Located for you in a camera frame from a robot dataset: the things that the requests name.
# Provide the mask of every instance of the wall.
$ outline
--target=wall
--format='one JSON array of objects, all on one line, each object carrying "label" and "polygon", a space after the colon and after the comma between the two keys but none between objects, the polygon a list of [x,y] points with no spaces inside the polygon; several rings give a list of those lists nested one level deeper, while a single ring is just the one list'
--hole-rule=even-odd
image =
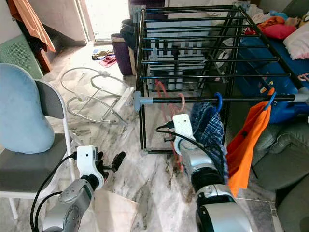
[{"label": "wall", "polygon": [[12,20],[5,0],[0,0],[0,22],[0,44],[21,35],[22,32],[17,23]]},{"label": "wall", "polygon": [[28,0],[41,22],[76,41],[85,34],[75,0]]},{"label": "wall", "polygon": [[292,0],[261,0],[259,8],[263,9],[264,13],[270,10],[282,12],[291,1]]}]

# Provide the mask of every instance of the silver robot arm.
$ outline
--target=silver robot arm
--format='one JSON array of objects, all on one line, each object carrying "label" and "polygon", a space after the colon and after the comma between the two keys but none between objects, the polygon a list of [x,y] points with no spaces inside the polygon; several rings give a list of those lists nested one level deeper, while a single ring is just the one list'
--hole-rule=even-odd
[{"label": "silver robot arm", "polygon": [[54,208],[44,219],[44,232],[77,232],[82,216],[88,209],[94,191],[100,189],[108,172],[116,172],[125,157],[125,153],[118,154],[111,166],[103,166],[102,157],[98,157],[94,146],[80,146],[77,148],[77,167],[80,179],[73,181],[59,196]]},{"label": "silver robot arm", "polygon": [[[175,132],[194,139],[189,116],[173,117]],[[183,157],[197,195],[196,221],[200,232],[252,232],[245,212],[237,205],[211,158],[196,145],[176,136],[176,152]]]}]

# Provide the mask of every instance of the door frame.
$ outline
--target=door frame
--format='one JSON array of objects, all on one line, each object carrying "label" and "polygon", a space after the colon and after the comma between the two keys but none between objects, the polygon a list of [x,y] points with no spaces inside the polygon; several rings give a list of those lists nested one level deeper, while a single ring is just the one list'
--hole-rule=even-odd
[{"label": "door frame", "polygon": [[79,16],[82,21],[82,26],[84,28],[88,41],[92,41],[94,45],[111,45],[112,40],[96,41],[86,5],[86,0],[75,0],[75,1],[79,11]]}]

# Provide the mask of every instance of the blue storage box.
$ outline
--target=blue storage box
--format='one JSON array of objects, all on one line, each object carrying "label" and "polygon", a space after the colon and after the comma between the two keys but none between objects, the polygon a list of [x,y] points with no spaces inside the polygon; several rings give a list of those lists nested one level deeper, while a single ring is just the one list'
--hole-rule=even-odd
[{"label": "blue storage box", "polygon": [[[270,43],[288,64],[294,74],[301,75],[309,72],[309,60],[292,60],[285,49],[282,41],[270,39]],[[244,38],[240,46],[264,45],[259,38]],[[239,49],[241,59],[273,58],[267,48]],[[238,62],[237,74],[280,74],[286,73],[278,62]],[[266,95],[268,89],[274,87],[278,94],[295,94],[298,92],[289,77],[261,77],[261,78],[236,78],[236,84],[245,96]],[[302,82],[303,86],[309,87],[308,82]],[[309,114],[309,106],[302,102],[275,102],[272,107],[270,123],[280,123],[292,119],[298,114]]]}]

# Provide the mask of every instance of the gray sofa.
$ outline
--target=gray sofa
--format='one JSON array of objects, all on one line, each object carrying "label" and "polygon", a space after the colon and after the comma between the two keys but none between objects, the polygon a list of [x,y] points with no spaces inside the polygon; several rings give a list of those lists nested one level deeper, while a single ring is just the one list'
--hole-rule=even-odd
[{"label": "gray sofa", "polygon": [[277,193],[277,212],[286,232],[309,232],[309,124],[269,125],[253,157],[259,184]]}]

